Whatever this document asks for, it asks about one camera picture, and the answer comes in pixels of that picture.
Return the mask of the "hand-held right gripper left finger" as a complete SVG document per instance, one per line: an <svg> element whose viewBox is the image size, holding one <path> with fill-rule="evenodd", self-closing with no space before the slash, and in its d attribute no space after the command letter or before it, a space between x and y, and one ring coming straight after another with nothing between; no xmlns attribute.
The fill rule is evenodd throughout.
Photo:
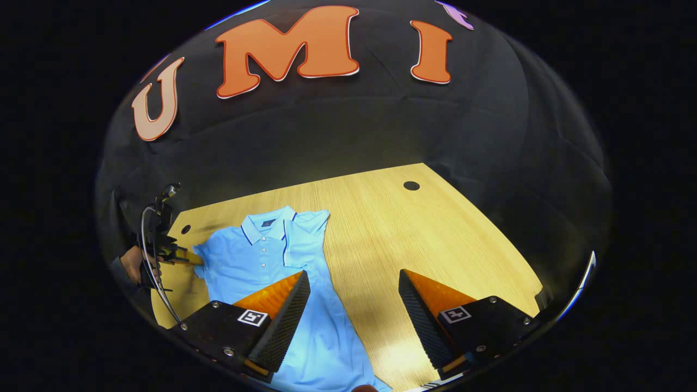
<svg viewBox="0 0 697 392"><path fill-rule="evenodd" d="M234 304L211 301L169 332L194 354L228 373L271 382L310 293L309 276L300 271Z"/></svg>

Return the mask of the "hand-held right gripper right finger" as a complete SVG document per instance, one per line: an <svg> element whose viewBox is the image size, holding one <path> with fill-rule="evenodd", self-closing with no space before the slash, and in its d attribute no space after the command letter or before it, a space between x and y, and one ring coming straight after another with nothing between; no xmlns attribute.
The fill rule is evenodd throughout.
<svg viewBox="0 0 697 392"><path fill-rule="evenodd" d="M475 299L406 269L399 272L399 295L421 347L443 379L491 365L541 325L499 296Z"/></svg>

